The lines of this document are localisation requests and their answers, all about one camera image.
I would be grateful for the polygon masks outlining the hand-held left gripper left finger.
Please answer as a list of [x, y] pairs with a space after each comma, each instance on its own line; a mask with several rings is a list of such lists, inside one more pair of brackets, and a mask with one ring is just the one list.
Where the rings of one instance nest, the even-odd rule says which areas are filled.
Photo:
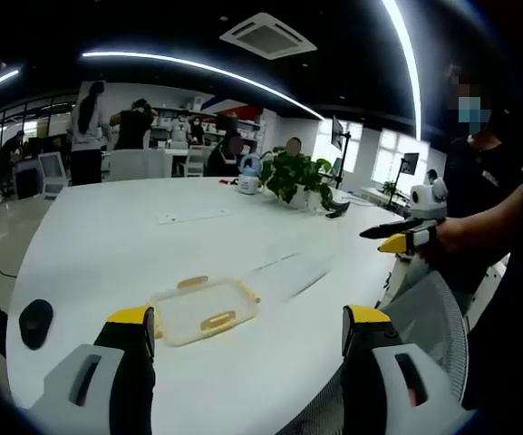
[[30, 421], [43, 434], [151, 434], [154, 342], [152, 306], [112, 314], [44, 377]]

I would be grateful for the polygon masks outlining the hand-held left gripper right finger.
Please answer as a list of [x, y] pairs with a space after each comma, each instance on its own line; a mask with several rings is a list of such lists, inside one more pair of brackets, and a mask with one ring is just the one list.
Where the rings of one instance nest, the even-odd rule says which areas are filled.
[[344, 307], [342, 356], [344, 434], [457, 434], [470, 420], [447, 373], [384, 312]]

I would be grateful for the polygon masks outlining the person's right hand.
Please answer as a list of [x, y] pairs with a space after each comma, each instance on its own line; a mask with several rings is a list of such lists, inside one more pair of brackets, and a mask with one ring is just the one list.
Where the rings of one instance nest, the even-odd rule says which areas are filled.
[[467, 245], [466, 219], [447, 217], [437, 226], [437, 238], [447, 253], [457, 253]]

